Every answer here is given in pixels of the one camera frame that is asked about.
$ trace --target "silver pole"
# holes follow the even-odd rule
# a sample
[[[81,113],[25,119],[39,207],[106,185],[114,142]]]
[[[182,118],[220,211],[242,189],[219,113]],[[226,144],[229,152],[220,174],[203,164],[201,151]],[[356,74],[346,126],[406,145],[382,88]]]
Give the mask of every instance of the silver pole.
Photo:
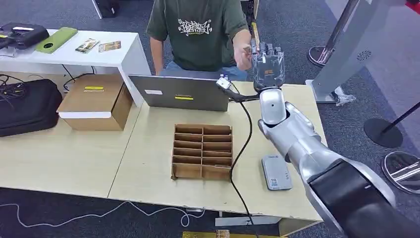
[[[314,46],[309,49],[308,59],[320,67],[324,67],[334,52],[334,46],[337,43],[338,37],[341,32],[343,32],[344,26],[349,21],[350,16],[353,13],[353,10],[356,8],[359,0],[348,0],[346,7],[343,10],[343,13],[338,19],[337,24],[335,25],[334,30],[332,31],[331,36],[328,39],[328,42],[325,46]]]

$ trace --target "laptop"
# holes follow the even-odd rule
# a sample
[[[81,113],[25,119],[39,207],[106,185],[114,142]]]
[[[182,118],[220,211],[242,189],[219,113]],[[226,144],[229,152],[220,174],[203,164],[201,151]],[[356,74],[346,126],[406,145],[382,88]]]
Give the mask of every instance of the laptop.
[[[227,111],[229,97],[216,85],[218,78],[151,75],[129,77],[150,107]]]

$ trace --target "yellow sticker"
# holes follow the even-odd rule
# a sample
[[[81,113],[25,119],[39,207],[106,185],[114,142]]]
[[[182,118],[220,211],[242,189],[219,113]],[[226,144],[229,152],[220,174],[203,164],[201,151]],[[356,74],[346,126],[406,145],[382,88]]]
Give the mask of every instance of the yellow sticker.
[[[103,90],[104,87],[98,87],[98,86],[86,86],[85,90]]]
[[[194,100],[194,98],[186,98],[186,97],[175,97],[175,99],[181,99],[181,100]]]

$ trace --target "cardboard divider box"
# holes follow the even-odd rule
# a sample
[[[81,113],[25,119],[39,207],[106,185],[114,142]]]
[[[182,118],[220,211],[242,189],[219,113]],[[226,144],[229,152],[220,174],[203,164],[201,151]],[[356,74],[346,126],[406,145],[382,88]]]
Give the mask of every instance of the cardboard divider box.
[[[172,150],[172,179],[229,180],[233,163],[232,127],[176,124]]]
[[[124,130],[132,99],[119,74],[85,75],[57,109],[75,130]]]

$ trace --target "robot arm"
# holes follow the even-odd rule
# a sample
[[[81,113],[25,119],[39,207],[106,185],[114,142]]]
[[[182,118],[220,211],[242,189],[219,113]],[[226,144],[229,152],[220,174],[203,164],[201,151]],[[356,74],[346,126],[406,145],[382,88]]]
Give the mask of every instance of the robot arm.
[[[284,73],[280,49],[267,54],[272,47],[264,43],[258,52],[254,43],[252,47],[257,94],[241,97],[223,78],[217,84],[235,102],[260,100],[260,131],[293,164],[308,200],[327,226],[350,238],[420,237],[420,228],[395,210],[390,187],[365,164],[328,149],[311,121],[284,101],[284,77],[278,77]]]

